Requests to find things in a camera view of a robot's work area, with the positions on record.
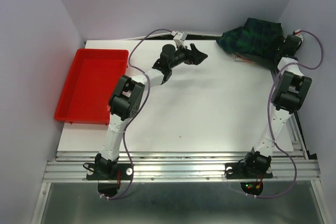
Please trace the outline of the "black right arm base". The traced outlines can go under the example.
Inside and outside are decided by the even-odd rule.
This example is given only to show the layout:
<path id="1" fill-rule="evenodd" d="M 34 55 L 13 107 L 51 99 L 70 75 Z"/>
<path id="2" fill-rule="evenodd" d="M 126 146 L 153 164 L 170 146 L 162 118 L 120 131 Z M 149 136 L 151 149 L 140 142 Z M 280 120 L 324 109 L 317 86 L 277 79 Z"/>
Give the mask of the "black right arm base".
<path id="1" fill-rule="evenodd" d="M 269 179 L 273 178 L 272 173 L 262 173 L 255 169 L 246 168 L 244 163 L 225 163 L 224 175 L 227 179 Z"/>

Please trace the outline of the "green plaid skirt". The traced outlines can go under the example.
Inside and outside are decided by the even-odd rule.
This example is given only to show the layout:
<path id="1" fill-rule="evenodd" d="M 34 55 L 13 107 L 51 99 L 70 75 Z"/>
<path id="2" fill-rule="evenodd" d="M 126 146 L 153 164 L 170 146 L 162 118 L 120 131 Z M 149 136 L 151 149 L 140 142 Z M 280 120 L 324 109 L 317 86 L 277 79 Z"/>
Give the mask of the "green plaid skirt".
<path id="1" fill-rule="evenodd" d="M 243 26 L 224 32 L 216 42 L 228 54 L 272 69 L 276 65 L 276 49 L 283 39 L 280 23 L 248 18 Z"/>

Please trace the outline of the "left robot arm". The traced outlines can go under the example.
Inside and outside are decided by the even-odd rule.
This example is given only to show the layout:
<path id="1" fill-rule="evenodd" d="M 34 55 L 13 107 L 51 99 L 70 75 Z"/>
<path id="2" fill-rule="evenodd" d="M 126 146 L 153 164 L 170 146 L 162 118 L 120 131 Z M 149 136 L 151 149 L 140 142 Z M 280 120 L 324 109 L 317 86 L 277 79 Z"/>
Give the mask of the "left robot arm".
<path id="1" fill-rule="evenodd" d="M 190 44 L 190 48 L 166 44 L 148 72 L 135 77 L 120 77 L 109 99 L 110 120 L 104 144 L 94 159 L 95 173 L 106 179 L 116 175 L 122 137 L 127 124 L 140 111 L 145 90 L 166 83 L 174 67 L 182 63 L 197 66 L 207 58 L 208 55 L 194 44 Z"/>

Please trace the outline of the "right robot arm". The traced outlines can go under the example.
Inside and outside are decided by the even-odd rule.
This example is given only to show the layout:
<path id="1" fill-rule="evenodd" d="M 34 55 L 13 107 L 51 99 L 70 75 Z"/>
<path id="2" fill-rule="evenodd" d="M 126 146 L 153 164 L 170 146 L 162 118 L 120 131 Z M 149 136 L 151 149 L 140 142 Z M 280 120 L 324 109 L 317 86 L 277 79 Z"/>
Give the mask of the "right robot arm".
<path id="1" fill-rule="evenodd" d="M 274 79 L 268 98 L 266 126 L 260 140 L 252 147 L 242 163 L 244 175 L 263 175 L 270 169 L 276 139 L 291 116 L 297 112 L 308 94 L 312 79 L 306 77 L 298 67 L 295 53 L 303 37 L 299 32 L 288 35 L 278 49 L 278 74 Z"/>

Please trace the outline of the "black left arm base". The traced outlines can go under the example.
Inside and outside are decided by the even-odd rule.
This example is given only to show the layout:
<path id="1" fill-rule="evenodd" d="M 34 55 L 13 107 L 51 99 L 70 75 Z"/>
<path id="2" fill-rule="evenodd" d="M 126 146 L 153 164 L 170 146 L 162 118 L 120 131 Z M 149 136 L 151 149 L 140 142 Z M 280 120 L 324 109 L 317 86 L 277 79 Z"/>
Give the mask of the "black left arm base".
<path id="1" fill-rule="evenodd" d="M 133 169 L 130 163 L 120 164 L 118 163 L 111 175 L 106 175 L 98 172 L 94 163 L 84 163 L 86 170 L 86 180 L 130 180 L 133 175 Z"/>

